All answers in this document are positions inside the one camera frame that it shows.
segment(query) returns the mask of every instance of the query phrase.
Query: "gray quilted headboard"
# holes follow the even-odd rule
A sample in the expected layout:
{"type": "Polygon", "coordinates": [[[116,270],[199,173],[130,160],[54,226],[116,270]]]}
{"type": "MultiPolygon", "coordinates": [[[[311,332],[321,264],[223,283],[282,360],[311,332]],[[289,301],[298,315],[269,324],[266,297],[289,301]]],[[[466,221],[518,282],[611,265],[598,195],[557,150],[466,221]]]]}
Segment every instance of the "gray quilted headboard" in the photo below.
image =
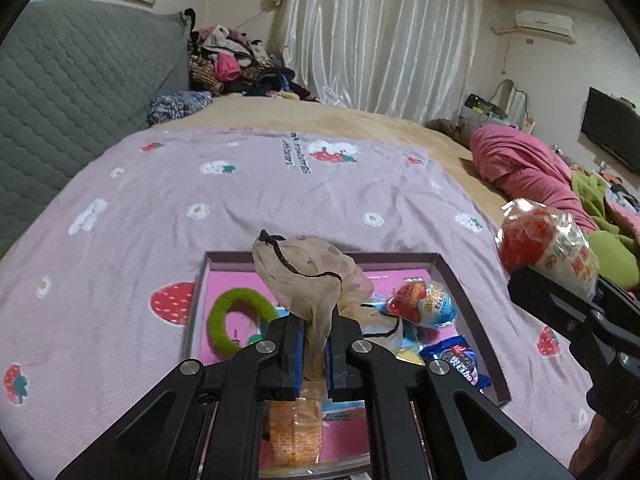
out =
{"type": "Polygon", "coordinates": [[[0,45],[0,257],[85,165],[186,90],[190,22],[87,0],[31,2],[0,45]]]}

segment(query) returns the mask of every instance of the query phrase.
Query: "blue knitted fabric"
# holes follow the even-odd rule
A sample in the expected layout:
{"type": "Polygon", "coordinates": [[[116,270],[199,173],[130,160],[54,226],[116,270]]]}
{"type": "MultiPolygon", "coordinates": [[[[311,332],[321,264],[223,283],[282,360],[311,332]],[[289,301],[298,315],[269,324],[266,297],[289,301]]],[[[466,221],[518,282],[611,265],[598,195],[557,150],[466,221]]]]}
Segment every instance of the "blue knitted fabric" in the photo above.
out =
{"type": "Polygon", "coordinates": [[[149,114],[146,118],[151,126],[166,123],[194,114],[211,104],[212,101],[211,92],[180,90],[151,101],[149,114]]]}

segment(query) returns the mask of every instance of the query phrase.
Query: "mesh bag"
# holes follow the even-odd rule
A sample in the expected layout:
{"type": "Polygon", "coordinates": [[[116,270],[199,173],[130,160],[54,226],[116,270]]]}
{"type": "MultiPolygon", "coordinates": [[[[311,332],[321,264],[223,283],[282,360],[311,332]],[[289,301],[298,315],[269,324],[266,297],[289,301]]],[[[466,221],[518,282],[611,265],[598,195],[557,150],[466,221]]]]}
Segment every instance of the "mesh bag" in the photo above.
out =
{"type": "Polygon", "coordinates": [[[324,346],[337,305],[342,316],[360,323],[364,337],[396,354],[402,321],[363,306],[373,284],[352,258],[319,238],[285,240],[262,231],[253,248],[255,272],[276,300],[307,322],[305,377],[316,380],[324,369],[324,346]]]}

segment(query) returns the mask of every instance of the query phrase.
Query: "green hair tie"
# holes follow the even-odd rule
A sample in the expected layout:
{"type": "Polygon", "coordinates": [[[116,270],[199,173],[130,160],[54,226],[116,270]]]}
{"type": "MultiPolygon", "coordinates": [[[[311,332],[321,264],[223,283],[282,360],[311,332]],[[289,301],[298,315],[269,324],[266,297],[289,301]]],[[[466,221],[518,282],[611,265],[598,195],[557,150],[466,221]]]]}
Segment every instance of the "green hair tie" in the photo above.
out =
{"type": "Polygon", "coordinates": [[[207,333],[210,345],[226,358],[233,357],[241,348],[227,335],[225,327],[226,314],[234,304],[239,302],[250,305],[266,324],[278,319],[273,305],[252,288],[232,288],[221,294],[211,307],[207,321],[207,333]]]}

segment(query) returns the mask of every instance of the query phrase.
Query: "pile of clothes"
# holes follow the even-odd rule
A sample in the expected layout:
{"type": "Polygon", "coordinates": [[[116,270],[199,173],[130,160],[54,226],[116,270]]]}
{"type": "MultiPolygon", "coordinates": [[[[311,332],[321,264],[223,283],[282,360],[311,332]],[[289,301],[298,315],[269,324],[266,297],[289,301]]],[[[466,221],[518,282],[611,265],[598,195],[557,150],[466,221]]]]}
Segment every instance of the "pile of clothes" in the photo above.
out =
{"type": "Polygon", "coordinates": [[[169,95],[162,95],[149,105],[146,120],[149,126],[167,123],[188,117],[211,104],[213,95],[211,92],[194,92],[179,90],[169,95]]]}
{"type": "Polygon", "coordinates": [[[189,75],[193,90],[213,95],[241,93],[318,102],[293,82],[296,73],[270,56],[260,40],[222,25],[191,33],[189,75]]]}

